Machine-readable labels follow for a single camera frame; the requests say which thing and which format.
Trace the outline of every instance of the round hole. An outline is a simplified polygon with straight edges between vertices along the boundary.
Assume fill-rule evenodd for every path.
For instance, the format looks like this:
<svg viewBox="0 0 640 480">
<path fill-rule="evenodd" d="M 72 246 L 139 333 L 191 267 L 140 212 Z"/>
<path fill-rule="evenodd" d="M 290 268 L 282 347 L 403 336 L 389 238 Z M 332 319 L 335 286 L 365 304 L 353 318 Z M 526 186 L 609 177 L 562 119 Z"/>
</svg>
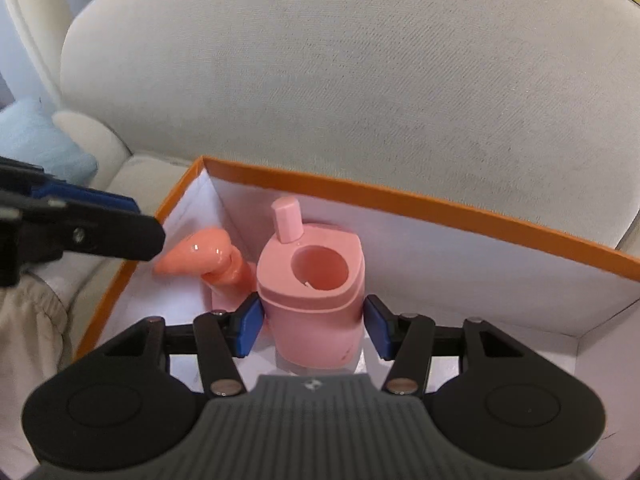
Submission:
<svg viewBox="0 0 640 480">
<path fill-rule="evenodd" d="M 333 290 L 349 277 L 344 258 L 326 247 L 309 246 L 298 250 L 291 260 L 293 275 L 303 285 L 317 290 Z"/>
</svg>

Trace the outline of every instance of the orange object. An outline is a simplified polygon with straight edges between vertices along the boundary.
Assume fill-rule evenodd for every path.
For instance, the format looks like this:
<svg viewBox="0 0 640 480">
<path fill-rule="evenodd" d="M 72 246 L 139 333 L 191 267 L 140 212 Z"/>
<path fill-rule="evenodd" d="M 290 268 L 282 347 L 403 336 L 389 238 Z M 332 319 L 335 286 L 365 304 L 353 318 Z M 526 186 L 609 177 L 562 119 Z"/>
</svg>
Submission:
<svg viewBox="0 0 640 480">
<path fill-rule="evenodd" d="M 244 260 L 229 234 L 217 227 L 180 241 L 154 267 L 158 274 L 200 276 L 212 288 L 212 307 L 234 311 L 256 290 L 255 265 Z"/>
</svg>

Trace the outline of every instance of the orange trim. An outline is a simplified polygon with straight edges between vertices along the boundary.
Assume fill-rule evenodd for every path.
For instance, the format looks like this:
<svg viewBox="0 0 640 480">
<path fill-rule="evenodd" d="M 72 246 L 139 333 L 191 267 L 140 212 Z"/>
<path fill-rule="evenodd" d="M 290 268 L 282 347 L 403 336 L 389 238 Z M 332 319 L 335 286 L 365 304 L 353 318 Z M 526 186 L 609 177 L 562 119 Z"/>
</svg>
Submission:
<svg viewBox="0 0 640 480">
<path fill-rule="evenodd" d="M 156 218 L 163 222 L 184 192 L 205 169 L 215 178 L 246 186 L 315 196 L 360 207 L 376 209 L 468 231 L 497 240 L 543 251 L 640 282 L 640 260 L 594 242 L 589 242 L 524 220 L 460 205 L 438 198 L 381 186 L 370 186 L 295 171 L 250 166 L 240 162 L 201 156 L 162 202 Z M 76 359 L 97 343 L 116 301 L 124 291 L 137 263 L 125 262 L 98 305 L 76 352 Z"/>
<path fill-rule="evenodd" d="M 166 220 L 169 213 L 174 209 L 177 203 L 180 202 L 184 192 L 187 191 L 187 188 L 198 177 L 203 169 L 204 161 L 202 157 L 199 157 L 194 161 L 191 167 L 184 172 L 184 175 L 180 178 L 178 183 L 174 186 L 156 211 L 155 216 L 160 223 Z M 124 262 L 120 266 L 120 270 L 118 270 L 114 279 L 111 280 L 107 292 L 104 293 L 100 303 L 98 303 L 98 306 L 95 309 L 94 316 L 91 318 L 91 322 L 78 345 L 74 360 L 78 360 L 95 348 L 98 339 L 100 339 L 100 334 L 113 311 L 113 307 L 129 283 L 129 280 L 137 266 L 137 262 Z"/>
</svg>

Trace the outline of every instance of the blue gripper pad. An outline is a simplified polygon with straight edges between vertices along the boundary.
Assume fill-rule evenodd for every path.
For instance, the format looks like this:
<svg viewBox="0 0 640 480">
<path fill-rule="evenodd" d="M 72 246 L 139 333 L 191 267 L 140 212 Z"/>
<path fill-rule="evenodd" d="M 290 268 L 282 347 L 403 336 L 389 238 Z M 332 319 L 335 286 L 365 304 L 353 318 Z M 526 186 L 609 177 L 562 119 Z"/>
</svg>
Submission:
<svg viewBox="0 0 640 480">
<path fill-rule="evenodd" d="M 76 202 L 90 203 L 107 207 L 109 209 L 140 213 L 140 208 L 136 201 L 128 196 L 116 195 L 95 189 L 87 189 L 80 186 L 73 186 L 72 184 L 55 180 L 50 180 L 43 186 L 31 189 L 32 198 L 44 198 L 46 196 L 60 198 L 62 200 L 66 199 L 75 200 Z"/>
<path fill-rule="evenodd" d="M 236 336 L 235 357 L 246 357 L 262 328 L 264 310 L 256 292 L 249 295 L 235 312 L 232 329 Z"/>
<path fill-rule="evenodd" d="M 395 344 L 392 340 L 396 316 L 391 314 L 385 304 L 374 294 L 369 294 L 364 299 L 363 310 L 364 326 L 376 352 L 386 361 L 395 359 L 399 347 L 399 344 Z"/>
</svg>

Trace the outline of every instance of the sofa armrest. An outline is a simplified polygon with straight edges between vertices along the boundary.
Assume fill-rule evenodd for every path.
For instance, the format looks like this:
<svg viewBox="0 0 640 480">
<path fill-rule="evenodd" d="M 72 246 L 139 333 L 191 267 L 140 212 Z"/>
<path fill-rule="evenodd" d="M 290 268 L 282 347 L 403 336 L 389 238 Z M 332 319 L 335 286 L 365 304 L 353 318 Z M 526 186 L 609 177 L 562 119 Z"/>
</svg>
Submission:
<svg viewBox="0 0 640 480">
<path fill-rule="evenodd" d="M 53 115 L 53 122 L 97 159 L 98 172 L 89 187 L 105 190 L 131 156 L 124 143 L 104 124 L 84 114 L 62 110 Z"/>
</svg>

